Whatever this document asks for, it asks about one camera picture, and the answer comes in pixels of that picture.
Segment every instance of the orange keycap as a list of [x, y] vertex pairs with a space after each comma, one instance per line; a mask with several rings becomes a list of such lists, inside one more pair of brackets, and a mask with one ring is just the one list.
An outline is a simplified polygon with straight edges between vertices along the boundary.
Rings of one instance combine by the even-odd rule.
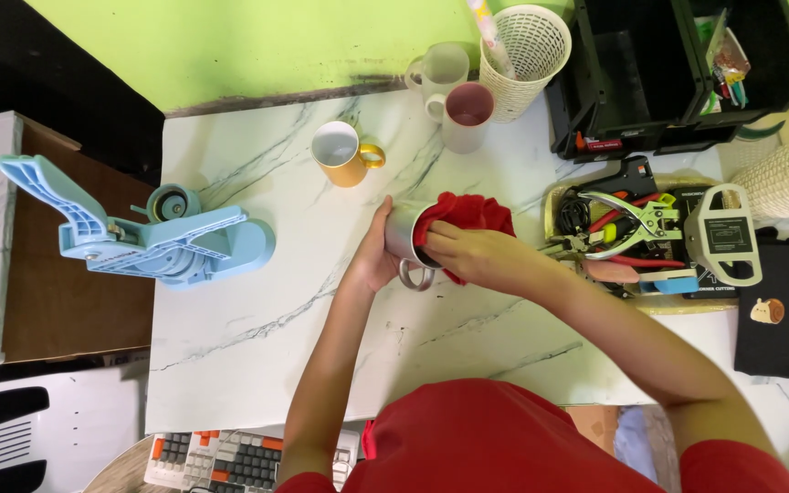
[[163, 452], [163, 442], [165, 442], [163, 439], [154, 441], [154, 452], [151, 454], [152, 459], [157, 460], [160, 458], [160, 454]]
[[217, 469], [212, 471], [213, 481], [220, 481], [221, 483], [226, 483], [227, 478], [229, 477], [230, 477], [230, 473], [228, 473], [227, 471], [219, 471]]
[[272, 450], [281, 450], [282, 449], [282, 440], [280, 439], [271, 439], [269, 437], [264, 437], [264, 441], [261, 442], [261, 446], [266, 448], [271, 448]]

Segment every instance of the gold tray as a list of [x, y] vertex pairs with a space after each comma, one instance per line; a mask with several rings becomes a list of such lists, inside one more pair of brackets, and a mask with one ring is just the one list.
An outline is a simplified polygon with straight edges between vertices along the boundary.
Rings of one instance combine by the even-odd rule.
[[[680, 189], [685, 187], [707, 187], [719, 185], [720, 182], [702, 176], [676, 176], [674, 174], [656, 174], [655, 179], [657, 188], [660, 192], [666, 192], [671, 189]], [[585, 181], [568, 181], [557, 184], [553, 189], [547, 193], [546, 200], [544, 200], [543, 207], [543, 237], [549, 241], [554, 236], [561, 235], [561, 231], [556, 229], [556, 210], [558, 210], [559, 200], [562, 199], [564, 193], [575, 185], [580, 185]], [[729, 208], [731, 197], [724, 197], [724, 203]], [[590, 216], [593, 222], [597, 221], [608, 213], [610, 207], [604, 204], [599, 204], [595, 201], [590, 203]], [[633, 285], [630, 289], [637, 291], [637, 286]], [[624, 300], [626, 304], [630, 304], [635, 308], [640, 309], [648, 315], [685, 315], [692, 313], [710, 313], [712, 311], [722, 311], [724, 309], [738, 308], [738, 298], [730, 299], [685, 299], [680, 295], [655, 295], [645, 297], [635, 297], [632, 299]]]

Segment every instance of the white mug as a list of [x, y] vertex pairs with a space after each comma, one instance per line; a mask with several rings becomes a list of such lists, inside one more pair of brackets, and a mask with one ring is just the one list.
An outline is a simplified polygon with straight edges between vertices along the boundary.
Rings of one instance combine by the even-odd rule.
[[[440, 43], [429, 48], [421, 61], [411, 63], [403, 80], [408, 88], [422, 93], [422, 101], [425, 103], [428, 117], [443, 123], [443, 105], [437, 103], [428, 105], [428, 101], [436, 94], [446, 96], [458, 84], [464, 83], [470, 67], [471, 62], [462, 47], [455, 43]], [[421, 74], [421, 84], [413, 79], [416, 74]]]
[[469, 154], [483, 146], [495, 113], [495, 98], [486, 86], [458, 85], [446, 97], [432, 95], [425, 104], [444, 106], [444, 146], [456, 154]]

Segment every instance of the hand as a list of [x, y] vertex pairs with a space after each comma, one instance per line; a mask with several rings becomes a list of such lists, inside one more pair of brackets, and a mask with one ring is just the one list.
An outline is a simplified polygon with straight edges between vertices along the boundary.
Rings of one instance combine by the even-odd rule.
[[518, 297], [528, 297], [538, 272], [557, 264], [509, 234], [463, 230], [443, 221], [431, 224], [422, 249], [468, 283]]
[[355, 278], [366, 283], [374, 293], [379, 292], [397, 276], [400, 264], [400, 259], [385, 249], [386, 219], [391, 211], [392, 197], [386, 196], [373, 215], [370, 229], [358, 245], [347, 271], [347, 274], [349, 271], [354, 273]]

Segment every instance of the blue tool part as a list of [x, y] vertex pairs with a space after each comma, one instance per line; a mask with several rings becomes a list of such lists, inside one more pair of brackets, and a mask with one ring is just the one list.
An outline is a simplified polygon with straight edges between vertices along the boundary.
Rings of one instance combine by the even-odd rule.
[[87, 269], [159, 279], [173, 289], [224, 279], [262, 267], [273, 256], [269, 225], [232, 205], [201, 212], [196, 194], [163, 185], [148, 199], [151, 223], [105, 214], [96, 200], [44, 156], [0, 157], [0, 170], [20, 188], [58, 209], [60, 254]]
[[641, 293], [662, 293], [663, 295], [682, 295], [699, 290], [698, 277], [677, 277], [664, 281], [641, 281]]

